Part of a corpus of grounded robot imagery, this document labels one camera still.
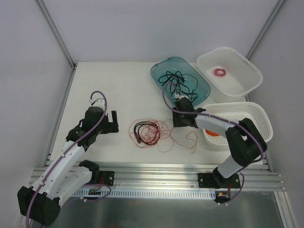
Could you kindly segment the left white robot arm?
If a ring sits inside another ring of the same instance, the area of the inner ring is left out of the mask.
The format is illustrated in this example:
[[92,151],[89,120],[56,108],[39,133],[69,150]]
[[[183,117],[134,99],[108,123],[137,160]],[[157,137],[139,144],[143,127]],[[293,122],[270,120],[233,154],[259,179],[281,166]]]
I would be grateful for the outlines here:
[[26,223],[33,220],[45,227],[54,223],[65,202],[84,185],[103,185],[100,166],[92,161],[79,163],[69,175],[72,166],[95,143],[98,135],[117,133],[117,112],[112,111],[112,121],[98,106],[91,106],[77,126],[69,131],[60,154],[30,187],[21,187],[17,193],[19,210]]

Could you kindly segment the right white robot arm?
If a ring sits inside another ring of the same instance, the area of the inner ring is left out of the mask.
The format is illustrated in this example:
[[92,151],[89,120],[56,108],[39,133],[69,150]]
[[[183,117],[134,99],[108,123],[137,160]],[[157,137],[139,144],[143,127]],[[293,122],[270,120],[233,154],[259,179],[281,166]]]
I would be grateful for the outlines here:
[[226,138],[228,142],[230,156],[212,173],[198,174],[201,187],[225,188],[233,183],[232,178],[239,171],[263,158],[267,144],[251,119],[232,121],[208,113],[203,108],[195,109],[186,97],[177,98],[174,105],[174,127],[189,126],[209,130]]

